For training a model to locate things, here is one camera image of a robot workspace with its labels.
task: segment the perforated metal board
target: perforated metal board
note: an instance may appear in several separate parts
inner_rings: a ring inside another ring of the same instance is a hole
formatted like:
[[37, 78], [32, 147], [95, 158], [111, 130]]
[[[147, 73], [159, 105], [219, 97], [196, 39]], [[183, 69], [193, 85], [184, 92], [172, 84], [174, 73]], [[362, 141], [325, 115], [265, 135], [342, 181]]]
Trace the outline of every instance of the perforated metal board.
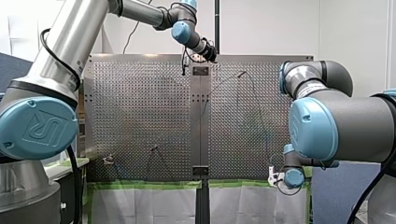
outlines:
[[[191, 179], [190, 77], [180, 56], [93, 56], [85, 92], [91, 181]], [[105, 164], [110, 154], [114, 164]]]
[[[280, 168], [289, 142], [278, 68], [307, 60], [219, 56], [209, 76], [193, 76], [207, 65], [191, 64], [183, 77], [178, 55], [93, 56], [84, 85], [90, 181], [187, 180], [193, 165], [209, 165], [210, 178], [266, 178], [269, 159], [277, 154]], [[156, 146], [161, 154], [150, 151]], [[105, 164], [110, 154], [114, 164]]]
[[266, 179], [270, 161], [276, 169], [283, 166], [291, 100], [279, 92], [279, 67], [285, 61], [308, 60], [311, 57], [222, 56], [213, 65], [210, 178]]

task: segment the ur logo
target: ur logo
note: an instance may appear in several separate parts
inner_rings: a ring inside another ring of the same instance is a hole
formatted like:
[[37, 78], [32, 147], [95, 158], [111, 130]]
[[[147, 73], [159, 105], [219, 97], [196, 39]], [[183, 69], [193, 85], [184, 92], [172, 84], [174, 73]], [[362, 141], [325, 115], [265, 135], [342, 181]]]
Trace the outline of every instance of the ur logo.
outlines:
[[27, 126], [23, 140], [49, 147], [57, 147], [64, 133], [67, 119], [48, 112], [36, 111]]

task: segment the black pole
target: black pole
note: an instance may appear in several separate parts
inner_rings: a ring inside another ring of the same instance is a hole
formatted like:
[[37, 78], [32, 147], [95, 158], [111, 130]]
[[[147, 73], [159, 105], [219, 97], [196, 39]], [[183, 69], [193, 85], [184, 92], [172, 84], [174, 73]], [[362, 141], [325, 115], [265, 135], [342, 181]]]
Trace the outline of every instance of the black pole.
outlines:
[[215, 48], [220, 54], [220, 0], [215, 0]]

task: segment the black cable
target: black cable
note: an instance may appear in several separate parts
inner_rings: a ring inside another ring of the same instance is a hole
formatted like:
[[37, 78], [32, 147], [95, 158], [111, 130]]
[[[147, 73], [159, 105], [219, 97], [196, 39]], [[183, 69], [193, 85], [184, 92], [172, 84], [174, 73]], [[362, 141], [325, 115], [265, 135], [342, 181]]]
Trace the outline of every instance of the black cable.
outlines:
[[165, 14], [164, 14], [164, 11], [165, 11], [165, 12], [166, 12], [166, 17], [167, 17], [167, 19], [168, 19], [168, 23], [169, 23], [169, 24], [173, 24], [172, 16], [171, 16], [171, 14], [169, 13], [169, 9], [166, 8], [166, 7], [158, 7], [158, 8], [163, 9], [163, 18], [165, 19]]
[[184, 53], [187, 54], [187, 56], [189, 57], [189, 59], [193, 62], [193, 63], [207, 63], [207, 60], [203, 61], [203, 62], [199, 62], [199, 61], [195, 61], [191, 55], [187, 52], [187, 49], [184, 48]]
[[286, 192], [284, 192], [282, 189], [280, 189], [280, 187], [279, 187], [279, 185], [278, 185], [278, 183], [279, 183], [280, 181], [281, 181], [281, 180], [279, 180], [279, 175], [278, 175], [277, 178], [276, 178], [276, 183], [275, 183], [276, 188], [277, 188], [277, 190], [279, 190], [280, 193], [282, 193], [283, 195], [286, 195], [286, 196], [293, 196], [293, 195], [296, 195], [296, 194], [297, 194], [298, 192], [300, 192], [300, 190], [303, 188], [303, 186], [300, 186], [300, 187], [297, 189], [297, 191], [295, 191], [295, 192], [293, 192], [293, 193], [286, 193]]
[[70, 67], [69, 64], [65, 63], [60, 58], [58, 58], [58, 56], [56, 56], [56, 54], [48, 47], [47, 41], [46, 41], [44, 35], [46, 33], [48, 33], [49, 31], [50, 31], [50, 28], [49, 29], [45, 29], [45, 30], [43, 30], [41, 32], [41, 34], [40, 34], [41, 44], [43, 45], [44, 49], [49, 53], [49, 55], [53, 59], [55, 59], [58, 63], [60, 63], [65, 69], [67, 69], [73, 75], [73, 77], [75, 78], [75, 81], [76, 81], [76, 89], [75, 89], [75, 91], [77, 91], [79, 86], [81, 85], [81, 79], [79, 78], [79, 75], [77, 74], [77, 72], [72, 67]]
[[[209, 97], [209, 96], [210, 96], [218, 87], [220, 87], [224, 82], [230, 80], [230, 79], [233, 78], [233, 77], [240, 78], [240, 77], [241, 77], [242, 75], [244, 75], [245, 73], [246, 73], [246, 72], [242, 72], [242, 73], [238, 74], [237, 76], [230, 76], [230, 77], [227, 77], [226, 79], [222, 80], [222, 81], [220, 82], [219, 85], [217, 85], [215, 88], [213, 88], [213, 90], [207, 95], [207, 97]], [[196, 119], [195, 121], [192, 122], [192, 124], [191, 124], [192, 126], [195, 126], [195, 123], [196, 123], [197, 121], [199, 121], [199, 120], [202, 118], [202, 116], [204, 115], [204, 113], [205, 113], [205, 111], [206, 111], [207, 103], [209, 103], [209, 100], [206, 100], [205, 105], [204, 105], [203, 112], [201, 113], [201, 116], [200, 116], [198, 119]], [[182, 134], [180, 135], [180, 137], [182, 137], [183, 135], [186, 136], [186, 135], [188, 135], [189, 133], [190, 133], [190, 132], [184, 132], [184, 133], [182, 133]], [[152, 164], [152, 154], [153, 154], [153, 151], [154, 151], [154, 150], [157, 150], [157, 151], [158, 151], [158, 153], [159, 153], [159, 155], [160, 155], [160, 157], [161, 157], [161, 160], [163, 161], [163, 165], [165, 166], [165, 169], [167, 169], [167, 172], [168, 172], [169, 175], [173, 178], [173, 175], [172, 175], [172, 173], [171, 173], [171, 171], [170, 171], [168, 165], [166, 164], [165, 160], [163, 159], [162, 153], [161, 153], [161, 152], [159, 151], [159, 149], [158, 149], [159, 147], [165, 147], [165, 146], [167, 146], [167, 145], [169, 145], [169, 144], [171, 144], [171, 143], [172, 143], [172, 142], [169, 141], [169, 142], [166, 142], [166, 143], [164, 143], [164, 144], [162, 144], [162, 145], [159, 145], [159, 146], [156, 145], [155, 147], [153, 147], [153, 148], [150, 150], [150, 155], [149, 155], [149, 157], [148, 157], [148, 164], [147, 164], [147, 168], [146, 168], [146, 177], [145, 177], [145, 180], [147, 180], [147, 179], [149, 178], [150, 167], [151, 167], [151, 164]]]
[[131, 41], [131, 37], [132, 37], [132, 35], [134, 34], [134, 32], [136, 31], [136, 29], [137, 29], [137, 27], [139, 26], [139, 24], [140, 24], [140, 21], [138, 21], [138, 22], [136, 23], [136, 25], [134, 26], [134, 29], [133, 29], [132, 32], [129, 34], [128, 40], [126, 41], [125, 47], [124, 47], [124, 49], [123, 49], [123, 51], [122, 51], [122, 54], [125, 54], [125, 50], [126, 50], [126, 48], [128, 48], [129, 42]]
[[352, 213], [350, 214], [349, 219], [347, 220], [347, 224], [353, 223], [353, 221], [356, 218], [356, 215], [359, 212], [359, 209], [361, 209], [361, 205], [364, 203], [364, 200], [366, 200], [367, 196], [375, 188], [375, 186], [382, 179], [382, 177], [385, 175], [388, 168], [393, 164], [393, 162], [395, 160], [396, 160], [396, 150], [393, 150], [393, 152], [392, 152], [391, 156], [389, 157], [389, 159], [387, 160], [386, 164], [382, 167], [381, 171], [378, 173], [378, 175], [374, 178], [374, 180], [370, 183], [370, 185], [367, 187], [367, 189], [363, 192], [361, 197], [358, 199], [358, 202], [355, 204], [355, 207], [353, 208]]
[[191, 13], [191, 15], [194, 16], [195, 24], [196, 24], [196, 22], [197, 22], [197, 17], [196, 17], [196, 15], [195, 15], [195, 12], [192, 11], [192, 9], [190, 8], [189, 5], [187, 5], [187, 4], [185, 4], [185, 3], [172, 3], [171, 8], [173, 8], [174, 5], [179, 5], [179, 6], [181, 6], [181, 7], [186, 8], [186, 9]]
[[72, 164], [72, 172], [73, 172], [73, 178], [75, 184], [75, 214], [74, 214], [73, 223], [78, 224], [80, 221], [80, 211], [81, 211], [81, 199], [80, 199], [81, 177], [79, 175], [77, 160], [73, 152], [73, 148], [71, 146], [67, 148], [67, 154], [69, 155], [70, 163]]
[[[267, 132], [267, 130], [265, 129], [264, 120], [263, 120], [263, 118], [262, 118], [262, 106], [261, 106], [261, 104], [260, 104], [259, 96], [258, 96], [258, 94], [257, 94], [257, 92], [256, 92], [256, 88], [255, 88], [255, 86], [254, 86], [253, 78], [251, 77], [251, 75], [250, 75], [248, 72], [246, 72], [246, 74], [247, 74], [248, 78], [250, 79], [250, 82], [251, 82], [251, 89], [253, 89], [254, 98], [255, 98], [255, 100], [256, 100], [257, 106], [259, 107], [260, 121], [261, 121], [261, 123], [262, 123], [262, 129], [265, 131], [265, 149], [268, 151], [268, 150], [269, 150], [269, 139], [268, 139], [268, 132]], [[267, 154], [267, 160], [270, 160], [270, 155], [269, 155], [268, 153], [266, 153], [266, 154]]]
[[183, 51], [183, 55], [181, 55], [181, 75], [186, 76], [186, 66], [184, 65], [184, 57], [186, 56], [186, 49]]

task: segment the blue joint cap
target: blue joint cap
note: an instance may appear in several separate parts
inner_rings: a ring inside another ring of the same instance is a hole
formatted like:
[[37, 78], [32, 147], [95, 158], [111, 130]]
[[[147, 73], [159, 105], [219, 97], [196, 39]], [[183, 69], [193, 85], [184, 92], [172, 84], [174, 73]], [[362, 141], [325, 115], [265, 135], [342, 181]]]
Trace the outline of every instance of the blue joint cap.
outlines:
[[286, 186], [288, 186], [291, 189], [296, 189], [301, 187], [304, 181], [305, 181], [304, 174], [300, 170], [293, 168], [293, 169], [289, 169], [285, 173], [284, 182]]
[[180, 3], [187, 4], [193, 7], [195, 10], [197, 9], [197, 1], [195, 0], [181, 0]]
[[292, 144], [287, 144], [283, 147], [283, 155], [286, 155], [288, 153], [291, 153], [294, 151], [294, 147]]
[[172, 37], [182, 45], [187, 44], [191, 38], [190, 26], [184, 21], [177, 21], [172, 28]]
[[282, 94], [287, 94], [286, 92], [286, 87], [285, 87], [285, 68], [288, 66], [290, 62], [284, 62], [282, 65], [280, 65], [280, 70], [279, 70], [279, 90], [280, 93]]
[[387, 94], [387, 95], [390, 95], [390, 96], [396, 96], [396, 89], [385, 90], [384, 94]]
[[44, 160], [70, 146], [77, 129], [76, 114], [65, 102], [27, 98], [0, 114], [0, 153], [16, 160]]
[[293, 148], [302, 156], [329, 161], [338, 150], [338, 130], [332, 113], [319, 100], [306, 97], [293, 102], [289, 112]]

